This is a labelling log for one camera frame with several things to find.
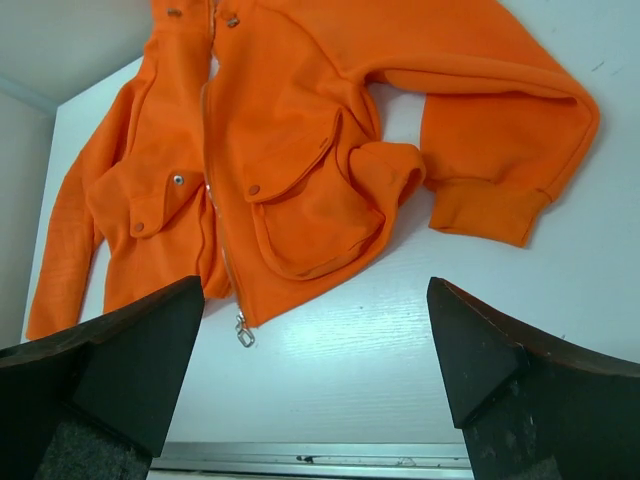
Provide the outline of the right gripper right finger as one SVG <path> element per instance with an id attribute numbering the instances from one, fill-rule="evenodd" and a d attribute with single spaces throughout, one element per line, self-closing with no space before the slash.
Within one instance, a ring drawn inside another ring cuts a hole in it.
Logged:
<path id="1" fill-rule="evenodd" d="M 431 278 L 427 305 L 475 478 L 638 478 L 638 364 L 530 326 L 442 278 Z"/>

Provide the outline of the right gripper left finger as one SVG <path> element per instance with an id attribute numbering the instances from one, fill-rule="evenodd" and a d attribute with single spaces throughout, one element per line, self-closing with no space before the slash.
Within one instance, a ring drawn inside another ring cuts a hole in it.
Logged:
<path id="1" fill-rule="evenodd" d="M 204 310 L 196 276 L 1 352 L 4 479 L 144 479 Z"/>

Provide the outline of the orange zip jacket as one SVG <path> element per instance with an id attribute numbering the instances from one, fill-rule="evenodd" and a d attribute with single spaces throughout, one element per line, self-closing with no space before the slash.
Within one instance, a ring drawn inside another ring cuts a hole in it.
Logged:
<path id="1" fill-rule="evenodd" d="M 388 245 L 399 208 L 517 247 L 585 158 L 590 94 L 496 1 L 155 1 L 141 67 L 66 174 L 26 335 L 182 277 L 251 344 Z"/>

